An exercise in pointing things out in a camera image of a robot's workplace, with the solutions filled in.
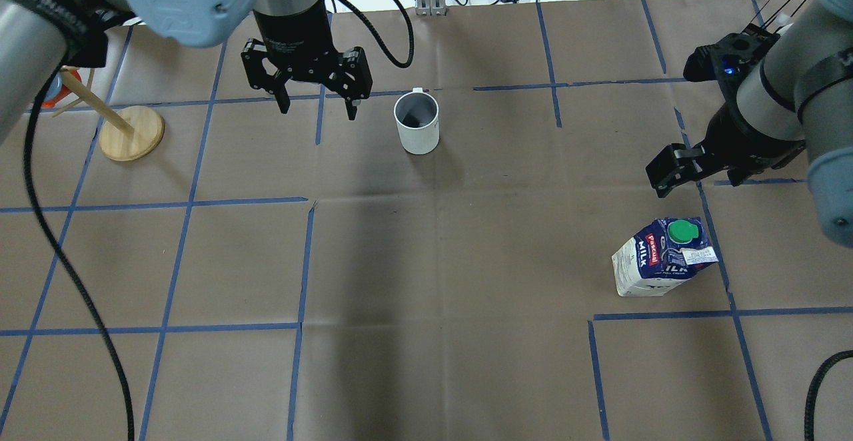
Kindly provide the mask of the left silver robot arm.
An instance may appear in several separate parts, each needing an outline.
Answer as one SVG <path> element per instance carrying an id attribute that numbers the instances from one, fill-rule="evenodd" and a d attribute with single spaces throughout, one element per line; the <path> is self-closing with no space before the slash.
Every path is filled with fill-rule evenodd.
<path id="1" fill-rule="evenodd" d="M 106 31 L 140 18 L 161 37 L 188 47 L 225 41 L 254 13 L 269 60 L 277 68 L 261 88 L 289 106 L 289 81 L 323 84 L 347 101 L 349 117 L 371 95 L 372 79 L 360 47 L 333 45 L 325 0 L 2 0 L 2 138 L 34 100 L 45 100 L 60 65 L 100 67 Z"/>

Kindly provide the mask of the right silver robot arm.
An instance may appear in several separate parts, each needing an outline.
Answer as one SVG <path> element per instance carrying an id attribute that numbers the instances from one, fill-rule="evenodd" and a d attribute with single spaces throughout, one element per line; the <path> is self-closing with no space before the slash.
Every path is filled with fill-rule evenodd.
<path id="1" fill-rule="evenodd" d="M 740 186 L 808 155 L 820 229 L 852 244 L 851 0 L 814 0 L 782 33 L 749 24 L 697 47 L 684 78 L 714 81 L 723 105 L 694 146 L 674 143 L 646 165 L 658 198 L 725 172 Z"/>

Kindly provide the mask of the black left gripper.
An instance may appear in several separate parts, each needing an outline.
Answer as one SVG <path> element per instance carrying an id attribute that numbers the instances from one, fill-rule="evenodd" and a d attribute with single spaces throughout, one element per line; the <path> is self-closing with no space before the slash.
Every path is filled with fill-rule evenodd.
<path id="1" fill-rule="evenodd" d="M 251 88 L 262 90 L 289 113 L 287 83 L 320 84 L 345 100 L 349 120 L 357 118 L 362 100 L 371 97 L 373 78 L 365 49 L 354 46 L 338 51 L 328 39 L 274 41 L 249 39 L 241 61 Z"/>

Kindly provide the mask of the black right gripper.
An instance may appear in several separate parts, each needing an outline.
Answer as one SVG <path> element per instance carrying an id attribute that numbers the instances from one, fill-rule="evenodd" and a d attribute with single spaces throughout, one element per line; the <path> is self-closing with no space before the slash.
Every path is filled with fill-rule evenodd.
<path id="1" fill-rule="evenodd" d="M 767 170 L 780 170 L 806 149 L 803 140 L 783 141 L 757 131 L 737 108 L 721 106 L 709 121 L 706 135 L 694 147 L 665 146 L 645 167 L 659 199 L 675 188 L 724 171 L 738 187 Z"/>

